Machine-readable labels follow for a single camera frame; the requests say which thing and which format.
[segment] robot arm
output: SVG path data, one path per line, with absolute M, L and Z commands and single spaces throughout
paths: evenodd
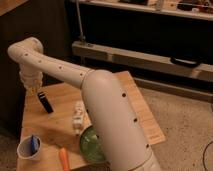
M 35 38 L 15 43 L 8 49 L 9 56 L 20 65 L 25 87 L 36 91 L 44 72 L 80 88 L 110 168 L 161 171 L 119 80 L 111 72 L 74 65 L 42 52 L 42 44 Z

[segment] white cup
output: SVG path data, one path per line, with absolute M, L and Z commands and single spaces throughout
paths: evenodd
M 31 138 L 32 136 L 25 137 L 21 140 L 17 147 L 17 154 L 19 158 L 24 160 L 35 160 L 38 161 L 41 159 L 41 152 L 42 152 L 42 143 L 41 139 L 35 136 L 38 139 L 39 148 L 38 151 L 34 154 L 31 152 Z

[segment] cable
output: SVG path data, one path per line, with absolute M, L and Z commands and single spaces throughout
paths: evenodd
M 213 112 L 213 96 L 212 96 L 212 99 L 211 99 L 211 109 L 212 109 L 212 112 Z
M 207 151 L 208 147 L 209 147 L 211 144 L 213 144 L 213 141 L 209 142 L 209 143 L 206 145 L 206 147 L 205 147 L 205 149 L 204 149 L 204 151 L 203 151 L 203 167 L 204 167 L 205 171 L 208 171 L 207 168 L 206 168 L 205 155 L 206 155 L 206 151 Z

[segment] carrot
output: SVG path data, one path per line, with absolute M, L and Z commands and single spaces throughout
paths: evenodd
M 70 171 L 69 156 L 68 156 L 68 152 L 65 148 L 61 148 L 59 150 L 59 158 L 61 161 L 63 171 Z

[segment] wooden table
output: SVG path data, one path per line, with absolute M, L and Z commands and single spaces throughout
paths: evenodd
M 165 137 L 159 125 L 129 72 L 120 72 L 116 76 L 124 85 L 150 144 L 164 141 Z M 88 165 L 80 154 L 79 138 L 75 136 L 72 128 L 74 106 L 77 100 L 81 100 L 80 90 L 60 83 L 43 87 L 42 91 L 45 92 L 54 112 L 47 114 L 37 97 L 27 94 L 21 134 L 21 138 L 31 134 L 41 138 L 42 160 L 32 162 L 18 159 L 17 171 L 62 171 L 57 145 L 68 149 L 71 169 Z M 87 115 L 85 117 L 86 128 L 90 125 L 90 120 Z
M 0 0 L 0 16 L 15 9 L 28 0 Z

